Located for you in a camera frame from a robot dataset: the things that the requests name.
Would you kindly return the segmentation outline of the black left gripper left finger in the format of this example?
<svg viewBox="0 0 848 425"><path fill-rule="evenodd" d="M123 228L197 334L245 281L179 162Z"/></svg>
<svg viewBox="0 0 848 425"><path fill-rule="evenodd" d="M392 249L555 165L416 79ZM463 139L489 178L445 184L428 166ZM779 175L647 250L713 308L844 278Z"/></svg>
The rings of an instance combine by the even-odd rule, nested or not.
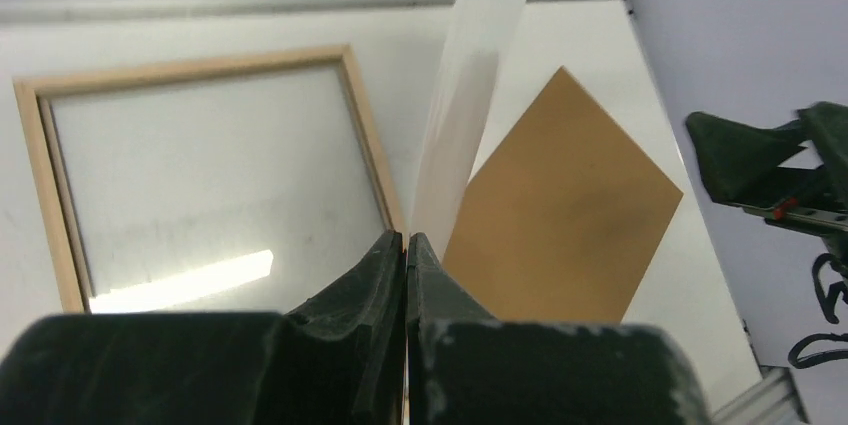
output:
<svg viewBox="0 0 848 425"><path fill-rule="evenodd" d="M1 364L5 424L399 424L403 239L294 310L64 314Z"/></svg>

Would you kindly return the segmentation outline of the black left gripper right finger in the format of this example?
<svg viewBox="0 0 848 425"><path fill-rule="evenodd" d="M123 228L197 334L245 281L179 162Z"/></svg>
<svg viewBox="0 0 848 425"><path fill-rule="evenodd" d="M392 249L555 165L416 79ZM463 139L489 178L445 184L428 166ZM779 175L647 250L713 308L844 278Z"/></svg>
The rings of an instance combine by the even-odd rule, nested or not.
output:
<svg viewBox="0 0 848 425"><path fill-rule="evenodd" d="M414 424L708 424L680 347L646 325L501 321L441 266L407 249Z"/></svg>

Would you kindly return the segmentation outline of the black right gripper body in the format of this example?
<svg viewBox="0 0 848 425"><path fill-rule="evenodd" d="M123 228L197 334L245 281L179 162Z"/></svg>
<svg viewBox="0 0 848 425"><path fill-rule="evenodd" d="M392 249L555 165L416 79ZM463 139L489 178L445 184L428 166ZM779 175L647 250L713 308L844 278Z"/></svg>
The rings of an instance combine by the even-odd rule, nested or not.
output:
<svg viewBox="0 0 848 425"><path fill-rule="evenodd" d="M837 257L847 255L847 204L823 166L778 167L731 205L768 225L816 236Z"/></svg>

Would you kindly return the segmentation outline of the wooden picture frame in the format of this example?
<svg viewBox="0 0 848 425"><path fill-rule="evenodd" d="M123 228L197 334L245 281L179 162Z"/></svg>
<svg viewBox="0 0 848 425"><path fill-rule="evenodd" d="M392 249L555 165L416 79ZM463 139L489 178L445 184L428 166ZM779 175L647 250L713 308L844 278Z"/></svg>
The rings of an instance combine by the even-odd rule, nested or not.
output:
<svg viewBox="0 0 848 425"><path fill-rule="evenodd" d="M384 232L404 231L406 220L377 130L371 100L359 62L348 45L17 79L14 90L63 310L67 313L95 313L90 307L90 277L52 115L55 101L325 66L335 66L340 71L354 130L385 222Z"/></svg>

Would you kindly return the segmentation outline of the brown frame backing board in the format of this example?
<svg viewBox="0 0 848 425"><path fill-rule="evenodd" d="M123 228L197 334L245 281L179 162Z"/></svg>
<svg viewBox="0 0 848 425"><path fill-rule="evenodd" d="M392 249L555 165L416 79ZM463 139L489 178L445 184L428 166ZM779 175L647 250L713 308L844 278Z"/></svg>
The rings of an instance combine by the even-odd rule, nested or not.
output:
<svg viewBox="0 0 848 425"><path fill-rule="evenodd" d="M559 69L471 180L443 265L501 320L618 323L682 196Z"/></svg>

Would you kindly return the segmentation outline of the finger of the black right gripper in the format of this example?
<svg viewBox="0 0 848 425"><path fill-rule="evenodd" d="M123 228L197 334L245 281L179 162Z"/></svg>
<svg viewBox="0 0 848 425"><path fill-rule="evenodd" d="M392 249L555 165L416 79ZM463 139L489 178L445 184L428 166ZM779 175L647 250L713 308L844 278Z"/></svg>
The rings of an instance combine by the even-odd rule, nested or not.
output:
<svg viewBox="0 0 848 425"><path fill-rule="evenodd" d="M779 205L812 186L812 171L784 163L805 150L798 119L758 128L705 112L693 112L685 128L701 182L723 205Z"/></svg>
<svg viewBox="0 0 848 425"><path fill-rule="evenodd" d="M797 112L834 184L847 183L847 107L817 102Z"/></svg>

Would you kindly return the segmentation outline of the clear glass pane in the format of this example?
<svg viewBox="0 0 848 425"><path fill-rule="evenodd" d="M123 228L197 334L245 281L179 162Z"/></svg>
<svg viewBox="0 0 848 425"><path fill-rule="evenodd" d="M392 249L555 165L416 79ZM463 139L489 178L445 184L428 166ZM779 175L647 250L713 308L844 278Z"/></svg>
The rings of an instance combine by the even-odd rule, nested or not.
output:
<svg viewBox="0 0 848 425"><path fill-rule="evenodd" d="M95 313L288 311L385 222L335 66L55 101Z"/></svg>

